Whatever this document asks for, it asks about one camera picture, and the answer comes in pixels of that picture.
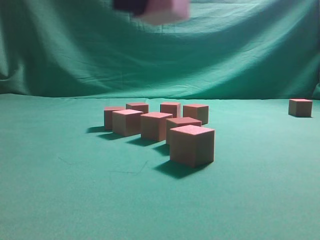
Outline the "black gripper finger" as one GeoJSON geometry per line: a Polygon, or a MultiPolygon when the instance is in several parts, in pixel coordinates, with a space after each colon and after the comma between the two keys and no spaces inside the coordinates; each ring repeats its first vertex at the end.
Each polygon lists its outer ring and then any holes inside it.
{"type": "Polygon", "coordinates": [[[147,7],[147,0],[113,0],[112,7],[114,10],[130,13],[133,15],[141,15],[147,7]]]}

